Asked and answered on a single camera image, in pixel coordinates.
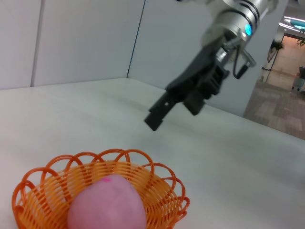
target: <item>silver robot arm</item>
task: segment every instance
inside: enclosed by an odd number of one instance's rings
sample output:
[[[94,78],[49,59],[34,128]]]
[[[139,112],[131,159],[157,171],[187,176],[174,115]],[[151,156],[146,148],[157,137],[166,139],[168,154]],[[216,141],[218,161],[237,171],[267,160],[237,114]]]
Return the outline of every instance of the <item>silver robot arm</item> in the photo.
[[[150,108],[145,122],[155,131],[163,118],[182,102],[193,115],[203,108],[204,100],[217,95],[229,71],[225,69],[234,58],[233,76],[240,79],[250,67],[256,65],[245,50],[257,31],[263,17],[274,11],[278,0],[177,0],[206,4],[213,17],[212,25],[202,38],[202,49],[188,68],[165,89],[166,93]],[[236,72],[239,55],[245,59]]]

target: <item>pink object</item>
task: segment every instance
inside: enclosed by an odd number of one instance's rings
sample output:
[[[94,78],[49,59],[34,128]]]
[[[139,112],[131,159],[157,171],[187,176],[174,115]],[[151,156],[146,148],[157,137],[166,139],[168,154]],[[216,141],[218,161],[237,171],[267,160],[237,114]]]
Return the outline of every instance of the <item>pink object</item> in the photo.
[[[138,192],[123,177],[110,175],[82,191],[68,212],[69,229],[145,229]]]

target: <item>orange basket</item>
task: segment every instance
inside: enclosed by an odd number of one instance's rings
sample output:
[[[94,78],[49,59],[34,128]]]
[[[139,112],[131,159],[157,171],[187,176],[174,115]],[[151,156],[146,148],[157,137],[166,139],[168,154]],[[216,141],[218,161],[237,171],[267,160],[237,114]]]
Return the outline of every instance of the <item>orange basket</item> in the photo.
[[[133,152],[145,157],[149,163],[143,166],[132,164],[129,153]],[[107,161],[102,158],[106,154],[117,153],[119,155],[114,160]],[[92,156],[93,160],[83,164],[80,160],[82,156]],[[122,157],[125,157],[126,161],[119,161]],[[52,170],[51,166],[61,160],[68,160],[65,169],[60,172]],[[155,175],[156,167],[166,168],[170,177],[160,178]],[[37,172],[42,172],[42,175],[40,184],[35,186],[28,178]],[[110,174],[123,176],[138,191],[146,212],[147,229],[172,229],[176,222],[186,215],[190,200],[185,196],[184,185],[171,169],[154,163],[146,153],[137,149],[110,149],[98,155],[82,152],[75,156],[58,156],[46,167],[35,168],[26,173],[12,197],[12,209],[18,227],[66,229],[68,210],[77,194]],[[181,185],[182,190],[179,196],[174,192],[177,183]]]

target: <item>white table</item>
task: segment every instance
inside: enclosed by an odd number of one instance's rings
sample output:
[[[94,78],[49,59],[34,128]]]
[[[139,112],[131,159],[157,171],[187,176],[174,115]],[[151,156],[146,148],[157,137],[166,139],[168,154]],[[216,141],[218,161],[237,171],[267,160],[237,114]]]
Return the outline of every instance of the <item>white table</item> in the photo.
[[[0,228],[16,228],[11,195],[28,170],[109,148],[137,148],[173,169],[191,199],[177,229],[304,228],[305,141],[181,104],[153,132],[143,119],[162,93],[132,79],[0,91]]]

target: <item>wall seam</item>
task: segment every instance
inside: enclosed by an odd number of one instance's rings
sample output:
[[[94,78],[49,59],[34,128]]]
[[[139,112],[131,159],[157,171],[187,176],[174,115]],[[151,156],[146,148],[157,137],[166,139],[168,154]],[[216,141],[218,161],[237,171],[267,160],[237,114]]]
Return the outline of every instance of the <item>wall seam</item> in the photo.
[[[135,41],[134,41],[133,49],[132,49],[132,56],[131,56],[131,58],[130,58],[129,67],[128,67],[128,71],[127,71],[126,78],[128,78],[130,66],[131,66],[131,64],[132,64],[132,58],[133,58],[135,45],[136,45],[136,43],[137,43],[137,39],[138,39],[138,35],[139,35],[139,30],[140,30],[140,26],[141,26],[141,22],[142,22],[142,17],[143,17],[143,12],[144,12],[145,4],[146,4],[146,0],[144,0],[142,12],[141,12],[141,17],[140,17],[140,21],[139,21],[139,25],[138,25],[138,31],[137,31],[137,35],[135,36]]]
[[[33,61],[33,68],[32,68],[32,76],[31,76],[31,80],[30,80],[30,87],[33,87],[35,85],[37,59],[38,59],[39,44],[40,44],[40,39],[41,39],[42,19],[43,19],[43,14],[44,14],[45,2],[46,2],[46,0],[41,0],[39,19],[38,19],[38,27],[37,27],[36,44],[35,44],[34,61]]]

